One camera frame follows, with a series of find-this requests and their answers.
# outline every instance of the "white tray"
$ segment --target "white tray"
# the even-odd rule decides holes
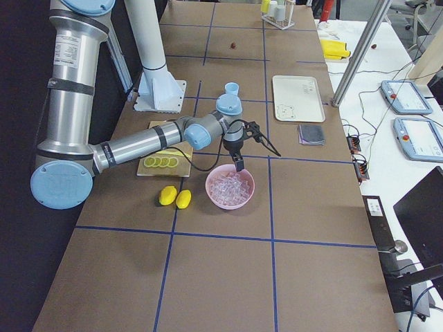
[[[325,112],[314,77],[274,76],[275,117],[279,121],[323,122]]]

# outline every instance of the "electronic device with screen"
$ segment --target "electronic device with screen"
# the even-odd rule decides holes
[[[394,130],[409,159],[443,163],[443,140],[431,120],[396,118]]]
[[[442,189],[443,169],[437,166],[394,205],[400,226],[425,270],[443,264]],[[443,277],[433,283],[443,297]]]
[[[398,114],[426,115],[432,108],[414,82],[383,81],[381,91],[392,109]]]

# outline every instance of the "pink bowl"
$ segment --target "pink bowl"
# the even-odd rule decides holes
[[[238,208],[241,208],[243,205],[245,205],[246,203],[249,202],[249,200],[251,199],[252,195],[254,194],[254,189],[255,189],[255,183],[254,183],[254,179],[251,175],[251,173],[249,173],[246,169],[243,169],[242,171],[238,172],[238,174],[240,175],[240,180],[247,180],[248,181],[248,185],[249,185],[249,197],[245,200],[245,202],[239,204],[239,205],[222,205],[220,203],[218,203],[213,197],[211,197],[210,195],[210,184],[218,177],[222,176],[222,175],[227,175],[231,172],[235,172],[235,165],[234,164],[226,164],[226,165],[221,165],[217,168],[214,168],[211,173],[209,173],[208,177],[206,178],[206,183],[205,183],[205,188],[206,188],[206,193],[208,194],[210,200],[219,208],[225,209],[225,210],[235,210]]]

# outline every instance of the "blue cap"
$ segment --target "blue cap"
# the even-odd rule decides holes
[[[37,168],[30,189],[39,203],[51,209],[69,209],[79,205],[92,189],[92,176],[82,165],[54,160]]]
[[[226,116],[238,116],[243,112],[242,101],[236,95],[224,94],[218,97],[215,108]]]
[[[196,150],[207,147],[211,142],[209,131],[201,124],[193,123],[185,129],[185,139]]]
[[[66,7],[85,16],[102,16],[110,12],[116,0],[60,0]]]

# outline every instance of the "blue cable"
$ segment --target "blue cable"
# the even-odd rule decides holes
[[[410,323],[413,321],[415,309],[417,308],[418,302],[422,299],[423,295],[425,295],[427,292],[429,292],[429,290],[431,288],[434,288],[434,286],[428,287],[427,289],[423,290],[420,295],[418,295],[417,301],[415,301],[414,307],[413,307],[412,311],[410,312],[409,322],[408,322],[408,327],[406,328],[406,332],[409,332]]]

